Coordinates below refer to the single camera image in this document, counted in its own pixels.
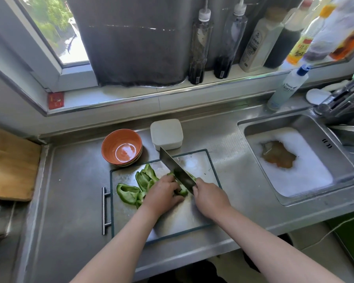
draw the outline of stainless steel countertop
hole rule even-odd
[[[101,143],[110,131],[131,128],[144,145],[139,162],[158,159],[149,130],[155,120],[179,118],[183,144],[169,152],[207,149],[231,204],[274,234],[354,211],[354,186],[290,206],[279,203],[237,125],[241,120],[267,117],[269,112],[261,103],[221,104],[54,138],[29,207],[17,282],[69,282],[111,239],[110,232],[101,236],[101,188],[110,186],[113,168],[101,156]],[[297,95],[278,114],[308,107]],[[162,240],[145,246],[134,281],[237,248],[218,226]]]

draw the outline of sink basin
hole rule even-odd
[[[354,160],[310,111],[242,121],[238,126],[281,204],[354,184]],[[273,152],[270,143],[276,142],[284,146],[274,151],[277,159],[287,157],[291,166],[266,157]]]

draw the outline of gray cutting board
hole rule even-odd
[[[200,177],[205,182],[220,186],[207,150],[174,156],[174,159],[195,177]],[[160,160],[150,162],[150,165],[158,178],[170,172]],[[112,236],[116,235],[137,211],[135,206],[120,200],[116,190],[117,184],[124,183],[138,186],[135,174],[144,167],[145,164],[142,164],[111,171]],[[212,224],[212,221],[199,212],[194,203],[194,196],[189,193],[182,203],[159,218],[148,236],[147,243],[187,233],[210,224]]]

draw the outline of gray curtain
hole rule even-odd
[[[100,85],[169,86],[187,75],[193,20],[205,0],[67,0]],[[287,0],[282,7],[291,7]],[[214,22],[206,69],[217,57],[228,14],[239,0],[208,0]],[[269,0],[249,4],[238,62]]]

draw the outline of blue bottle cap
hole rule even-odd
[[[300,76],[306,75],[310,69],[311,69],[311,67],[309,65],[303,64],[301,67],[299,67],[296,74],[300,75]]]

